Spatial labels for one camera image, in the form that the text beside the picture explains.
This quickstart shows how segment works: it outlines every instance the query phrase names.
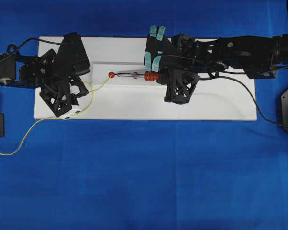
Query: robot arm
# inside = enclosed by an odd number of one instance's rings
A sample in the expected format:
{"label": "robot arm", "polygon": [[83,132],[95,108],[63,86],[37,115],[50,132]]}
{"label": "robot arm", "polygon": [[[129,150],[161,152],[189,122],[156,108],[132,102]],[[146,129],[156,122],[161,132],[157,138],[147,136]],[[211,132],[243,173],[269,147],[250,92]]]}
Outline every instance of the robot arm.
{"label": "robot arm", "polygon": [[[51,49],[41,57],[22,56],[19,47],[9,45],[7,52],[0,54],[0,84],[29,89],[41,87],[40,96],[55,116],[68,118],[80,111],[77,98],[89,93],[79,76],[90,72],[90,63],[77,33],[65,35],[59,44],[58,53]],[[16,62],[24,64],[19,68],[19,81]]]}

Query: blue background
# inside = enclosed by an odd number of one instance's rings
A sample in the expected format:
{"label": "blue background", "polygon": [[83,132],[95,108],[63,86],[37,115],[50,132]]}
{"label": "blue background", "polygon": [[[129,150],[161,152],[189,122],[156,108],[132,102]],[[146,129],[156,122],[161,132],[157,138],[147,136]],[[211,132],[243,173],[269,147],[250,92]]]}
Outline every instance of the blue background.
{"label": "blue background", "polygon": [[[146,36],[151,25],[199,38],[288,32],[284,0],[0,0],[0,52],[73,31]],[[288,70],[255,84],[263,112],[280,120]],[[33,104],[32,90],[0,87],[1,151],[34,122]],[[288,230],[288,135],[260,117],[45,121],[0,156],[0,229]]]}

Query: black cable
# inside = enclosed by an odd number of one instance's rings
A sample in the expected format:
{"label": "black cable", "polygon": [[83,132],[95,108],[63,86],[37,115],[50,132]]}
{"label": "black cable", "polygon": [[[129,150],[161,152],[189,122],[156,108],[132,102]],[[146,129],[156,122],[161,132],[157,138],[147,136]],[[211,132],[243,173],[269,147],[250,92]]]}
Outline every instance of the black cable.
{"label": "black cable", "polygon": [[[160,56],[167,56],[167,57],[174,57],[174,58],[184,58],[184,59],[188,59],[188,60],[192,60],[192,61],[195,61],[195,62],[198,62],[199,64],[201,65],[204,65],[212,70],[214,70],[215,72],[220,72],[220,73],[228,73],[228,74],[243,74],[245,75],[246,73],[242,73],[242,72],[230,72],[230,71],[218,71],[218,70],[215,70],[212,66],[209,66],[208,64],[202,62],[202,61],[199,61],[195,58],[189,58],[189,57],[183,57],[183,56],[180,56],[180,55],[172,55],[172,54],[159,54]],[[259,72],[257,74],[261,75],[261,74],[265,74],[265,73],[270,73],[270,72],[273,72],[273,71],[277,71],[277,70],[281,70],[281,69],[288,69],[288,65],[286,66],[283,66],[283,67],[279,67],[279,68],[275,68],[275,69],[271,69],[269,71],[265,71],[265,72]]]}
{"label": "black cable", "polygon": [[250,96],[251,96],[251,98],[253,99],[253,102],[255,103],[255,106],[256,106],[256,108],[257,108],[260,116],[261,116],[265,121],[267,121],[267,122],[269,122],[269,123],[272,123],[272,124],[275,124],[275,125],[278,125],[278,126],[282,126],[282,127],[288,128],[288,126],[286,126],[286,125],[284,125],[284,124],[282,124],[282,123],[276,122],[276,121],[272,121],[272,120],[266,118],[266,117],[263,115],[263,113],[262,113],[262,111],[261,111],[261,109],[260,109],[257,101],[255,100],[254,96],[253,96],[252,93],[250,92],[249,88],[248,88],[243,82],[241,82],[241,81],[239,81],[239,80],[237,80],[237,79],[235,79],[235,78],[225,77],[225,76],[219,76],[218,78],[223,78],[223,79],[232,80],[232,81],[235,81],[235,82],[241,84],[241,85],[247,90],[247,92],[250,94]]}
{"label": "black cable", "polygon": [[195,61],[195,62],[198,62],[199,64],[203,65],[203,66],[206,66],[212,70],[214,70],[215,72],[220,72],[220,73],[228,73],[228,74],[243,74],[245,75],[246,73],[242,73],[242,72],[229,72],[229,71],[218,71],[218,70],[215,70],[212,66],[209,66],[208,64],[202,62],[202,61],[199,61],[198,59],[195,59],[195,58],[189,58],[189,57],[183,57],[183,56],[180,56],[180,55],[172,55],[172,54],[158,54],[158,56],[166,56],[166,57],[174,57],[174,58],[184,58],[184,59],[188,59],[188,60],[192,60],[192,61]]}
{"label": "black cable", "polygon": [[0,60],[0,64],[2,62],[4,62],[6,59],[10,58],[13,54],[15,54],[21,47],[23,47],[27,42],[31,41],[31,40],[35,40],[35,41],[40,41],[40,42],[45,42],[45,43],[50,43],[50,44],[55,44],[55,45],[69,45],[70,43],[66,43],[66,42],[50,42],[47,40],[43,40],[43,39],[39,39],[39,38],[28,38],[27,40],[25,40],[24,42],[22,42],[20,44],[20,46],[18,46],[12,53],[10,53],[8,56],[6,56],[5,58],[3,58],[2,60]]}
{"label": "black cable", "polygon": [[283,66],[283,67],[279,67],[279,68],[275,68],[275,69],[271,69],[271,70],[269,70],[269,71],[262,72],[262,73],[260,73],[260,74],[270,73],[270,72],[277,71],[277,70],[281,70],[281,69],[288,69],[288,65]]}

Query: wire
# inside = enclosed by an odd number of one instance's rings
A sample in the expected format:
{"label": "wire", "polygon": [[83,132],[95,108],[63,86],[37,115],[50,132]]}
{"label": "wire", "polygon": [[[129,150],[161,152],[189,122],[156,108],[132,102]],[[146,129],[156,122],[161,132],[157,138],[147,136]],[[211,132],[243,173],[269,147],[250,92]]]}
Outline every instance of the wire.
{"label": "wire", "polygon": [[[168,56],[168,57],[174,57],[174,58],[178,57],[178,58],[184,58],[184,59],[192,60],[192,61],[198,62],[199,64],[204,65],[204,66],[214,70],[215,72],[246,75],[246,73],[243,73],[243,72],[216,71],[212,66],[210,66],[210,65],[208,65],[208,64],[206,64],[206,63],[204,63],[202,61],[199,61],[198,59],[195,59],[195,58],[189,58],[189,57],[183,57],[183,56],[171,55],[171,54],[159,54],[159,56]],[[270,72],[281,70],[281,69],[288,69],[288,65],[282,66],[282,67],[279,67],[279,68],[275,68],[275,69],[271,69],[271,70],[265,71],[265,72],[258,72],[257,74],[261,75],[261,74],[270,73]]]}
{"label": "wire", "polygon": [[29,128],[29,130],[26,132],[26,134],[24,135],[23,139],[21,140],[18,148],[17,148],[14,152],[11,152],[11,153],[2,153],[2,152],[0,152],[0,155],[1,155],[1,156],[11,156],[11,155],[17,153],[17,152],[20,150],[20,148],[22,147],[25,139],[27,138],[27,136],[29,135],[29,133],[31,132],[31,130],[32,130],[38,123],[40,123],[40,122],[42,122],[42,121],[45,121],[45,120],[47,120],[47,119],[53,119],[53,117],[47,117],[47,118],[43,118],[43,119],[40,119],[40,120],[36,121],[36,122]]}
{"label": "wire", "polygon": [[[212,70],[214,70],[216,72],[216,70],[212,67],[212,66],[209,66],[208,64],[202,62],[202,61],[199,61],[198,59],[195,59],[195,58],[189,58],[189,57],[183,57],[183,56],[180,56],[180,55],[172,55],[172,54],[158,54],[159,56],[167,56],[167,57],[174,57],[174,58],[184,58],[184,59],[188,59],[188,60],[192,60],[192,61],[195,61],[195,62],[198,62],[199,64],[201,65],[204,65]],[[228,73],[228,74],[243,74],[245,75],[246,73],[243,73],[243,72],[229,72],[229,71],[217,71],[217,72],[220,72],[220,73]]]}
{"label": "wire", "polygon": [[13,54],[15,54],[17,51],[19,51],[19,49],[21,47],[23,47],[27,42],[31,41],[31,40],[35,40],[35,41],[40,41],[40,42],[45,42],[45,43],[50,43],[50,44],[55,44],[55,45],[69,45],[70,43],[67,42],[51,42],[51,41],[47,41],[47,40],[43,40],[43,39],[39,39],[39,38],[35,38],[35,37],[31,37],[28,38],[27,40],[25,40],[24,42],[22,42],[20,44],[20,46],[18,46],[12,53],[10,53],[8,56],[6,56],[5,58],[3,58],[2,60],[0,60],[0,64],[2,62],[4,62],[5,60],[9,59]]}
{"label": "wire", "polygon": [[[90,86],[90,89],[91,89],[91,92],[92,92],[92,97],[91,97],[91,100],[90,100],[90,103],[88,104],[88,106],[87,106],[86,108],[84,108],[80,113],[72,115],[72,117],[78,116],[78,115],[80,115],[80,114],[83,114],[85,111],[87,111],[87,110],[91,107],[92,102],[93,102],[93,100],[94,100],[94,91],[95,91],[95,90],[92,89],[92,84],[90,84],[88,81],[85,81],[85,80],[82,80],[82,81]],[[11,156],[11,155],[14,155],[15,153],[17,153],[17,152],[20,150],[20,148],[22,147],[24,141],[25,141],[26,138],[28,137],[28,135],[29,135],[29,133],[31,132],[31,130],[32,130],[38,123],[40,123],[40,122],[42,122],[42,121],[45,121],[45,120],[60,120],[60,118],[57,118],[57,117],[46,117],[46,118],[43,118],[43,119],[40,119],[40,120],[36,121],[33,125],[31,125],[31,127],[29,128],[29,130],[26,132],[26,134],[24,135],[23,139],[21,140],[18,148],[17,148],[14,152],[11,152],[11,153],[2,153],[2,152],[0,152],[0,155],[1,155],[1,156]]]}
{"label": "wire", "polygon": [[85,81],[85,80],[82,80],[82,81],[90,86],[90,89],[91,89],[91,90],[90,90],[89,92],[92,92],[92,97],[91,97],[91,100],[90,100],[90,103],[88,104],[88,106],[87,106],[85,109],[83,109],[81,112],[79,112],[78,114],[72,115],[72,117],[78,116],[78,115],[80,115],[80,114],[83,114],[86,110],[88,110],[88,109],[91,107],[92,102],[93,102],[93,100],[94,100],[94,90],[92,89],[92,84],[90,84],[88,81]]}
{"label": "wire", "polygon": [[270,73],[270,72],[277,71],[277,70],[281,70],[281,69],[288,69],[288,65],[283,66],[283,67],[279,67],[279,68],[275,68],[275,69],[271,69],[271,70],[269,70],[269,71],[262,72],[262,73],[260,73],[260,74]]}
{"label": "wire", "polygon": [[101,86],[99,86],[97,89],[91,89],[89,92],[94,92],[94,91],[97,91],[97,90],[99,90],[99,89],[101,89],[105,84],[107,84],[108,83],[108,81],[110,80],[111,78],[110,77],[108,77],[106,80],[105,80],[105,82],[101,85]]}
{"label": "wire", "polygon": [[262,111],[261,111],[261,109],[260,109],[257,101],[255,100],[253,94],[250,92],[249,88],[248,88],[243,82],[241,82],[241,81],[239,81],[239,80],[237,80],[237,79],[235,79],[235,78],[225,77],[225,76],[219,76],[218,78],[228,79],[228,80],[235,81],[235,82],[241,84],[241,85],[247,90],[247,92],[250,94],[250,96],[251,96],[251,98],[253,99],[253,102],[255,103],[255,106],[256,106],[256,108],[257,108],[260,116],[261,116],[265,121],[267,121],[267,122],[269,122],[269,123],[272,123],[272,124],[275,124],[275,125],[278,125],[278,126],[282,126],[282,127],[288,128],[288,126],[286,126],[286,125],[284,125],[284,124],[282,124],[282,123],[276,122],[276,121],[272,121],[272,120],[266,118],[266,117],[263,115],[263,113],[262,113]]}

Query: white board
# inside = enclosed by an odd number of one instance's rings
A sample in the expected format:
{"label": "white board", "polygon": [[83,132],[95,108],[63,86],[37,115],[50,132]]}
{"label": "white board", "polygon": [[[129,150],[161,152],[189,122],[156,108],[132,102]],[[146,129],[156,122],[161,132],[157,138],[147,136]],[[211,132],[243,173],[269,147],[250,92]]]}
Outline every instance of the white board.
{"label": "white board", "polygon": [[[40,37],[53,42],[62,37]],[[94,88],[102,84],[110,71],[144,69],[145,38],[83,37],[91,72],[82,76],[93,83]],[[49,49],[58,50],[57,45],[39,43],[38,55]],[[227,75],[241,80],[255,96],[254,80],[245,75]],[[52,111],[35,91],[34,118],[53,116]],[[103,88],[95,92],[92,107],[73,119],[134,119],[134,120],[256,120],[256,107],[248,92],[238,83],[215,79],[200,81],[190,103],[176,105],[164,101],[166,86],[143,79],[114,77]],[[79,98],[85,108],[91,94]]]}

